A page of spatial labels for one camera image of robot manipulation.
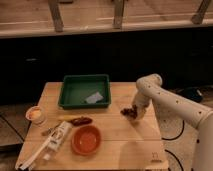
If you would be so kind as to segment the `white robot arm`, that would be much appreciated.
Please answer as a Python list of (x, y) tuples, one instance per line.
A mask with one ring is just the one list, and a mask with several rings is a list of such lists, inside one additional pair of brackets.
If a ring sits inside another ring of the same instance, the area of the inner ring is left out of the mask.
[(191, 171), (213, 171), (213, 108), (165, 90), (162, 83), (158, 74), (139, 78), (132, 105), (136, 107), (139, 116), (142, 116), (150, 101), (158, 102), (195, 128), (198, 137)]

